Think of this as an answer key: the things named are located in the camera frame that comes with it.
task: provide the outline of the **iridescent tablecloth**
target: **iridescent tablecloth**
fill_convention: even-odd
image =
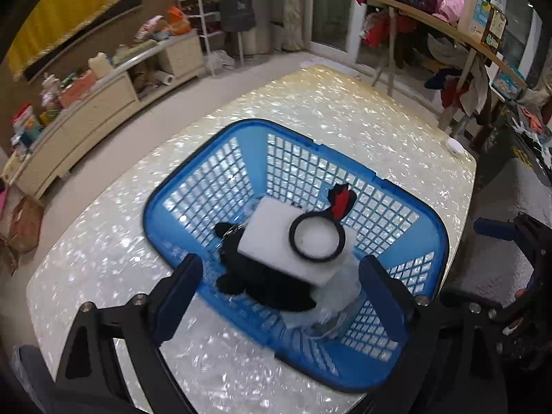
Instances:
[[[470,204],[474,158],[453,157],[444,146],[448,137],[408,107],[330,68],[313,66],[241,96],[176,134],[73,222],[27,287],[35,333],[53,374],[82,302],[122,305],[170,274],[142,231],[150,192],[209,137],[249,117],[275,121],[334,148],[431,205],[448,231],[448,270]],[[136,406],[149,411],[121,340],[117,351]],[[359,399],[276,361],[198,297],[161,351],[200,413],[343,413]]]

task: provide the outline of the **white foam block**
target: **white foam block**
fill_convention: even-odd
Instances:
[[[263,197],[239,241],[238,252],[305,282],[324,285],[350,257],[357,232],[343,226],[345,247],[335,260],[327,263],[303,260],[289,244],[289,228],[301,214],[303,211],[297,207]],[[338,242],[335,227],[323,219],[307,219],[296,231],[297,246],[310,256],[326,257],[336,250]]]

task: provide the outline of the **yellow curtain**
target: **yellow curtain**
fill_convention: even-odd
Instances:
[[[92,23],[118,1],[40,0],[8,51],[14,79],[19,79],[26,67]]]

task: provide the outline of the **blue plastic basket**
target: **blue plastic basket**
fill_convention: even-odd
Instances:
[[[201,146],[151,194],[143,224],[173,268],[187,252],[203,259],[198,292],[222,316],[295,369],[338,390],[363,392],[385,380],[403,346],[387,337],[369,300],[361,300],[358,315],[336,339],[311,339],[285,328],[278,311],[246,294],[221,294],[215,284],[225,273],[217,258],[217,222],[244,221],[248,205],[267,194],[323,210],[328,189],[343,182],[358,195],[343,220],[358,231],[355,254],[377,256],[411,293],[433,297],[448,257],[439,216],[356,161],[270,121],[238,121]]]

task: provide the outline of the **gold fringe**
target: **gold fringe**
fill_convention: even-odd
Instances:
[[[71,37],[73,37],[76,33],[78,33],[83,28],[86,28],[90,23],[92,23],[95,19],[97,19],[100,15],[107,12],[108,9],[110,9],[112,6],[114,6],[116,3],[118,3],[120,0],[109,0],[107,3],[105,3],[100,9],[98,9],[95,13],[92,14],[92,16],[88,17],[86,20],[79,23],[75,28],[73,28],[71,31],[67,32],[63,37],[56,40],[53,44],[48,45],[45,49],[43,49],[40,53],[33,56],[31,59],[27,60],[27,63],[21,70],[16,71],[16,73],[13,75],[13,80],[18,81],[23,76],[23,71],[26,70],[27,67],[34,64],[37,60],[44,57],[54,49],[56,49],[59,45],[62,43],[68,41]]]

